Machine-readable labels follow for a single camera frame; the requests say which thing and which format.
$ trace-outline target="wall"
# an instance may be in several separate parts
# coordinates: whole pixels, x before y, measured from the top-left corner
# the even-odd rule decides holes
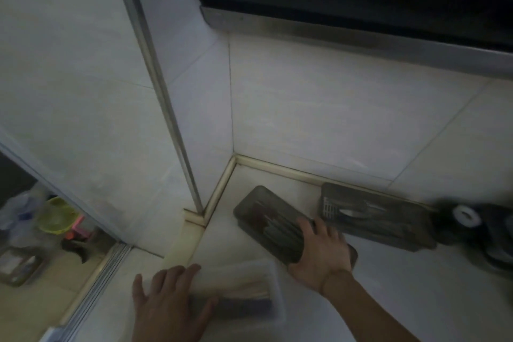
[[[141,0],[203,208],[233,154],[228,39],[198,0]]]
[[[513,83],[230,35],[234,150],[432,201],[511,203]]]
[[[194,204],[123,1],[1,1],[3,150],[165,254]]]

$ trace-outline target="person's right hand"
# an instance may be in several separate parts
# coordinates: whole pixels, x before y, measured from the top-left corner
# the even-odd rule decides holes
[[[327,228],[321,218],[315,218],[316,233],[310,222],[299,218],[305,247],[298,263],[288,266],[289,273],[306,287],[321,293],[322,286],[330,274],[347,271],[351,273],[349,246],[344,235]]]

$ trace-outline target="forearm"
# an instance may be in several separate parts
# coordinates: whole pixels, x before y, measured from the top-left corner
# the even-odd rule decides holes
[[[357,342],[419,342],[349,272],[330,275],[322,294],[342,316]]]

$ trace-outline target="tile floor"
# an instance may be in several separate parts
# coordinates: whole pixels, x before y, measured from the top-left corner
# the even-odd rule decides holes
[[[3,342],[36,342],[61,317],[103,257],[80,263],[59,250],[41,274],[22,287],[0,284],[0,330]]]

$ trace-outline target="stainless steel strip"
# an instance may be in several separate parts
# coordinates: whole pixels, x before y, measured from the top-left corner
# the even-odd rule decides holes
[[[189,164],[189,159],[187,158],[185,145],[180,133],[180,129],[178,128],[178,123],[176,121],[176,116],[171,105],[171,99],[169,97],[166,81],[164,80],[162,69],[157,59],[157,54],[155,52],[155,47],[153,46],[153,40],[151,38],[151,33],[146,21],[146,17],[144,16],[144,10],[141,1],[124,0],[124,2],[130,21],[132,22],[139,47],[141,48],[144,62],[146,63],[146,68],[148,69],[148,73],[151,78],[151,82],[153,83],[153,88],[157,94],[158,102],[161,106],[164,119],[166,120],[169,134],[173,141],[174,148],[176,149],[176,153],[178,154],[180,164],[182,165],[182,170],[192,195],[192,200],[194,201],[198,215],[202,215],[203,205],[201,203],[200,194],[196,187],[192,168]]]
[[[111,259],[96,279],[84,300],[82,300],[79,307],[75,310],[68,324],[63,327],[62,334],[59,339],[60,342],[73,341],[75,335],[80,330],[80,327],[94,308],[96,301],[132,249],[130,245],[124,243],[118,243],[114,246],[116,246],[116,249],[112,252]]]
[[[513,53],[201,7],[218,30],[330,46],[464,73],[513,78]]]

